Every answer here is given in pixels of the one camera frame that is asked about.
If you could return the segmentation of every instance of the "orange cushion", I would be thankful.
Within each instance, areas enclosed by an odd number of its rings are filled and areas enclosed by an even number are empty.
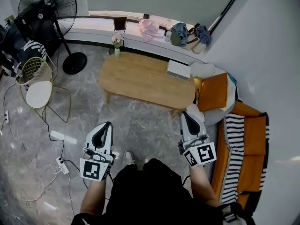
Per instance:
[[[202,81],[198,108],[206,111],[226,107],[227,73],[206,78]]]
[[[250,194],[239,194],[237,202],[245,209]]]
[[[266,155],[266,117],[245,118],[244,155]]]
[[[244,156],[238,183],[239,192],[258,192],[264,156]]]
[[[234,108],[231,112],[245,117],[257,117],[261,114],[260,111],[241,102],[235,102]]]

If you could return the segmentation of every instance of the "gray floor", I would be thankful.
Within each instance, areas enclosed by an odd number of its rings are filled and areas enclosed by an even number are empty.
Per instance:
[[[71,91],[72,108],[69,121],[66,124],[52,111],[46,111],[50,131],[76,139],[76,144],[65,142],[64,159],[72,160],[79,166],[86,134],[97,124],[110,121],[114,128],[112,150],[119,154],[111,169],[113,177],[125,166],[124,151],[132,150],[140,169],[146,158],[158,158],[184,179],[188,175],[188,165],[177,149],[177,143],[181,139],[178,117],[172,119],[169,109],[123,97],[111,96],[110,103],[105,104],[105,94],[98,84],[98,75],[104,59],[108,56],[108,49],[74,44],[70,44],[70,49],[72,52],[84,52],[88,57],[88,64],[76,75],[64,74],[61,67],[67,52],[63,46],[60,47],[59,72],[54,84]],[[57,53],[52,57],[54,63],[56,59]],[[1,99],[9,85],[14,82],[13,78],[2,78]],[[55,93],[50,103],[62,116],[67,115],[66,98],[63,94]],[[57,165],[56,158],[61,153],[62,142],[49,140],[47,126],[25,104],[18,85],[9,90],[5,101],[13,135],[5,124],[0,140],[0,219],[8,225],[70,224],[73,215],[68,196],[67,175],[59,173],[40,199],[36,202],[25,202],[35,199],[43,186],[54,178],[55,175],[48,169],[44,172],[39,170],[49,164]],[[207,130],[215,142],[216,126],[209,126]],[[21,143],[24,144],[32,162]],[[68,162],[67,167],[71,177],[69,191],[76,214],[79,212],[86,187],[77,169]],[[212,166],[207,166],[206,169],[210,174]],[[111,187],[112,182],[108,179],[107,198],[110,196]],[[185,187],[190,190],[189,179]]]

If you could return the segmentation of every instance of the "white sneaker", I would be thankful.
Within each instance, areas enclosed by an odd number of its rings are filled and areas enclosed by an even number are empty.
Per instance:
[[[133,160],[133,154],[129,150],[127,150],[125,152],[125,159],[126,159],[127,165],[135,164],[135,161]]]

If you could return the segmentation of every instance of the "wooden coffee table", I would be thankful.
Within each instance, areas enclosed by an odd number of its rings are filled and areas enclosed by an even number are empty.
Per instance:
[[[172,116],[192,104],[195,83],[165,74],[168,62],[147,56],[121,52],[107,57],[100,71],[99,81],[109,94],[135,98],[173,109]]]

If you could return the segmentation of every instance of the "window ledge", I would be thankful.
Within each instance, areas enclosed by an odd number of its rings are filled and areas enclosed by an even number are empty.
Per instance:
[[[166,42],[164,37],[165,30],[160,29],[158,32],[160,37],[155,37],[151,41],[145,42],[136,26],[137,23],[128,22],[126,30],[120,31],[125,32],[124,45],[126,47],[155,53],[186,64],[190,64],[194,61],[202,62],[204,52],[195,54],[179,46],[174,46],[171,42]],[[111,44],[112,33],[114,33],[113,19],[76,18],[73,27],[65,35],[65,39]]]

